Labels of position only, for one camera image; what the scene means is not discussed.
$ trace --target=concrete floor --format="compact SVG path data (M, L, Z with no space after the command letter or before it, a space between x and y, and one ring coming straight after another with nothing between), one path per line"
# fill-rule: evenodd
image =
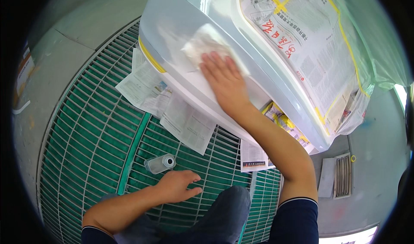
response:
M404 112L394 90L375 88L365 121L349 136L339 136L331 148L311 156L319 184L322 159L351 152L352 195L319 198L320 236L336 236L383 225L397 200L400 177L409 163Z
M14 139L23 181L33 205L41 143L50 116L73 76L101 45L142 14L147 0L88 0L61 18L31 50L36 67L14 116ZM319 233L337 235L383 222L408 164L403 112L394 91L375 89L365 122L331 148L312 156L319 182L322 159L351 152L354 188L345 199L319 199Z
M18 108L28 100L31 103L13 119L18 164L36 211L39 152L61 94L104 42L142 14L146 3L147 0L88 0L62 17L31 49L36 67L26 83Z

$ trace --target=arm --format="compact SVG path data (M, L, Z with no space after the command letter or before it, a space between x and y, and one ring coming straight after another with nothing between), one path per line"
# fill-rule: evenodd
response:
M222 109L260 144L285 181L280 203L293 197L318 201L312 160L298 141L262 115L249 101L246 84L234 61L215 52L202 55L200 69Z
M125 229L147 210L163 203L178 203L201 193L187 186L201 178L190 170L169 171L155 186L107 199L86 211L82 227L94 226L110 235Z

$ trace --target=navy shirt sleeve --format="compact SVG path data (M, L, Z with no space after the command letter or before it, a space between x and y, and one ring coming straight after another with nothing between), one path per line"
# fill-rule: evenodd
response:
M276 211L268 243L318 244L317 219L318 204L313 199L288 199Z
M82 244L116 244L116 241L108 233L94 226L85 226L80 235Z

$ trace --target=forearm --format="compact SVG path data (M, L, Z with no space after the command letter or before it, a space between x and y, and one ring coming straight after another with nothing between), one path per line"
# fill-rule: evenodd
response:
M305 149L259 110L248 107L235 120L260 144L286 181L315 180L312 160Z
M97 203L85 213L82 226L95 226L111 235L117 234L147 210L160 205L156 191L149 186Z

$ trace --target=person's left hand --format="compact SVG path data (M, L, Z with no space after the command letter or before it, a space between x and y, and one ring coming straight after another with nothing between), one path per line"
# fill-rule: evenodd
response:
M160 198L160 203L178 203L202 192L201 187L187 189L189 184L199 180L201 180L200 176L191 170L172 170L161 178L154 189Z

